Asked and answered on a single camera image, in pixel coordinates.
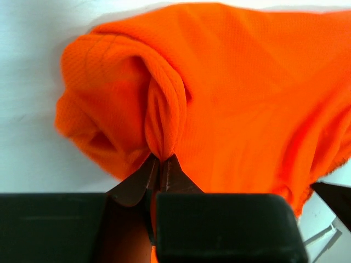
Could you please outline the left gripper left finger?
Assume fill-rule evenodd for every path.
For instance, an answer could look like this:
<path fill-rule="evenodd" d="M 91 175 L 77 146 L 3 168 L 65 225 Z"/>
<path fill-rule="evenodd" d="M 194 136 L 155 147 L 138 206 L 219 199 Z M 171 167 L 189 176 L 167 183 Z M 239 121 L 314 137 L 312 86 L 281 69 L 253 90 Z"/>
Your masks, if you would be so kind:
<path fill-rule="evenodd" d="M 150 155 L 141 167 L 107 192 L 93 262 L 150 262 L 154 231 L 152 199 L 160 161 Z"/>

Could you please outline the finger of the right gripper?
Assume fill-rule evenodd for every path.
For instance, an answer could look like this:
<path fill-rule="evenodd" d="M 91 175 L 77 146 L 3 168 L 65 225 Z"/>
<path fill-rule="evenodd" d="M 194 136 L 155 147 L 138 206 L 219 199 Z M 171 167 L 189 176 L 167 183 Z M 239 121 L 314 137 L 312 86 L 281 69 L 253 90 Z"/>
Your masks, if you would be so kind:
<path fill-rule="evenodd" d="M 324 182 L 315 182 L 311 187 L 350 231 L 350 187 Z"/>

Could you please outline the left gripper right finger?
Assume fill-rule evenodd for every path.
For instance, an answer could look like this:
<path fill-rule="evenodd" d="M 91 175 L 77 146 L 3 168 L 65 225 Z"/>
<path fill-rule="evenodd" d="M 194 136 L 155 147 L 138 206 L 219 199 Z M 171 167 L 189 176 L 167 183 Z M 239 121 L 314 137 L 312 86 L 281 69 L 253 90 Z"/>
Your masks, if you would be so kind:
<path fill-rule="evenodd" d="M 161 164 L 157 193 L 200 194 L 203 191 L 183 172 L 173 154 Z"/>

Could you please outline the orange shorts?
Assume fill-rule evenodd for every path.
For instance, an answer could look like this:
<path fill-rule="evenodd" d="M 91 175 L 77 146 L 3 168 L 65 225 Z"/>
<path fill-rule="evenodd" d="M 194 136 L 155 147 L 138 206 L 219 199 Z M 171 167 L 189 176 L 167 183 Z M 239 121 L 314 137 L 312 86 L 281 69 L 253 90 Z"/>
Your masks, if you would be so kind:
<path fill-rule="evenodd" d="M 102 24 L 61 58 L 55 125 L 118 179 L 176 155 L 205 192 L 274 193 L 300 215 L 350 159 L 350 11 L 170 5 Z"/>

